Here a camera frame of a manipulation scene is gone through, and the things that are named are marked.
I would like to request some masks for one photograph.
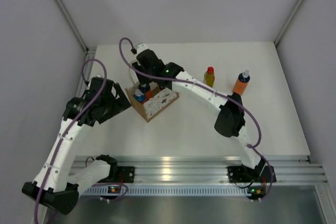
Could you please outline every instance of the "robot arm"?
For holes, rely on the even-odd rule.
[[[173,62],[165,65],[146,44],[138,45],[136,53],[138,62],[133,63],[132,66],[140,72],[159,77],[159,79],[151,79],[137,73],[136,75],[138,76],[140,84],[154,81],[159,86],[185,93],[204,104],[210,111],[217,115],[217,120],[214,125],[215,130],[232,141],[242,158],[243,169],[239,169],[242,170],[242,173],[235,173],[233,177],[230,178],[231,181],[238,183],[241,182],[241,180],[248,182],[258,180],[264,170],[265,161],[251,148],[247,147],[247,145],[252,144],[252,142],[245,129],[244,111],[231,101],[215,94],[223,93],[217,92],[208,86],[206,89],[200,87],[204,86],[204,84],[184,71],[181,66]],[[242,104],[242,99],[237,93],[223,95]]]
[[[40,203],[64,215],[72,211],[80,195],[95,183],[102,179],[119,182],[115,180],[118,171],[117,160],[108,155],[100,155],[89,167],[69,176],[78,147],[95,122],[103,123],[131,106],[118,83],[107,80],[104,89],[92,106],[70,128],[66,137],[62,137],[68,125],[97,94],[102,83],[102,78],[92,78],[89,89],[84,92],[83,97],[72,98],[67,103],[59,134],[44,166],[33,182],[26,182],[22,188],[24,194],[36,200],[46,173],[50,169]],[[112,89],[115,89],[115,96],[112,94]],[[57,156],[50,165],[60,141]]]

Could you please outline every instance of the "bottle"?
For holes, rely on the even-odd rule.
[[[248,82],[250,81],[249,71],[245,70],[238,76],[235,86],[233,87],[233,92],[242,95],[246,89]]]
[[[151,86],[149,84],[139,85],[139,90],[145,94],[145,102],[152,98]]]
[[[213,87],[215,82],[214,68],[208,67],[208,70],[204,73],[203,83],[207,84],[209,87]]]
[[[134,98],[141,104],[144,104],[146,101],[146,96],[139,89],[135,91]]]

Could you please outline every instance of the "metal floor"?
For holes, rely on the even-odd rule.
[[[275,186],[262,203],[243,197],[126,197],[107,204],[98,199],[79,202],[54,224],[214,224],[325,223],[313,186]]]

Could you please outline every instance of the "orange bottle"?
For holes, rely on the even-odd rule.
[[[235,86],[233,87],[233,92],[242,95],[250,81],[249,71],[245,70],[238,76]]]
[[[204,73],[203,83],[207,84],[209,87],[213,87],[215,82],[214,68],[208,67],[208,70]]]

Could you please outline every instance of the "white tabletop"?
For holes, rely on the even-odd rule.
[[[272,42],[149,44],[149,47],[164,63],[175,62],[201,81],[207,67],[213,66],[214,88],[225,93],[232,93],[239,73],[249,69],[251,80],[242,100],[261,127],[258,150],[264,155],[310,155]],[[123,49],[129,61],[134,59],[127,43]],[[132,86],[118,45],[99,46],[96,59],[105,64],[108,79],[120,83],[122,89]],[[102,70],[94,64],[91,76],[97,74],[102,74]],[[256,127],[247,114],[245,120],[248,134],[256,142]],[[180,94],[178,100],[149,123],[134,108],[101,125],[96,123],[78,155],[237,156],[230,140],[215,131],[215,121],[216,116],[210,111]]]

